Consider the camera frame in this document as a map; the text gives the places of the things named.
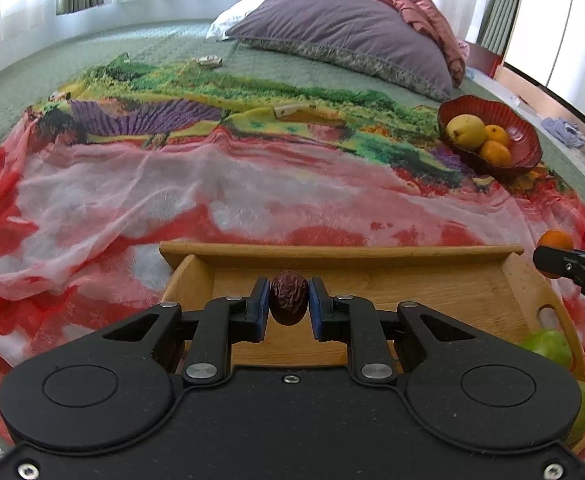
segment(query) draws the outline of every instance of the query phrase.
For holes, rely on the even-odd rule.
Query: wooden tray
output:
[[[538,314],[551,308],[572,348],[572,373],[585,381],[585,358],[569,314],[547,280],[519,256],[520,246],[341,248],[176,241],[163,242],[159,251],[175,269],[162,300],[176,301],[184,310],[199,310],[221,296],[248,296],[257,277],[272,279],[283,269],[320,276],[331,296],[362,296],[378,309],[418,301],[512,343],[540,330]],[[279,325],[270,316],[265,340],[233,345],[232,362],[343,365],[346,345],[315,341],[309,314],[294,326]],[[579,446],[585,442],[573,450],[579,452]]]

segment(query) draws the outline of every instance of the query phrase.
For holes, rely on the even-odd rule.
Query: white pillow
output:
[[[242,0],[234,4],[230,9],[224,10],[219,17],[212,22],[208,29],[206,39],[217,38],[218,40],[226,40],[226,31],[234,25],[237,25],[247,15],[249,15],[258,6],[264,3],[265,0]]]

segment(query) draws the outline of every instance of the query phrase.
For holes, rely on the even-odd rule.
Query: wooden furniture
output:
[[[533,113],[540,117],[561,117],[569,123],[576,124],[585,135],[585,122],[560,102],[548,95],[538,86],[527,81],[507,66],[499,71],[497,81],[516,94],[523,102],[533,108]]]
[[[471,48],[471,53],[466,60],[466,65],[472,66],[494,79],[503,60],[502,56],[475,43],[469,43],[468,46]]]

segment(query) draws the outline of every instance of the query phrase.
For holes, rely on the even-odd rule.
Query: purple pillow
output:
[[[377,76],[437,101],[453,93],[439,47],[379,0],[266,0],[227,36]]]

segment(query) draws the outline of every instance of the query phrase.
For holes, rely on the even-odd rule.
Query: pink comforter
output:
[[[457,40],[444,15],[432,0],[380,0],[397,9],[403,20],[417,32],[431,38],[446,59],[453,84],[459,86],[466,71],[469,47]]]

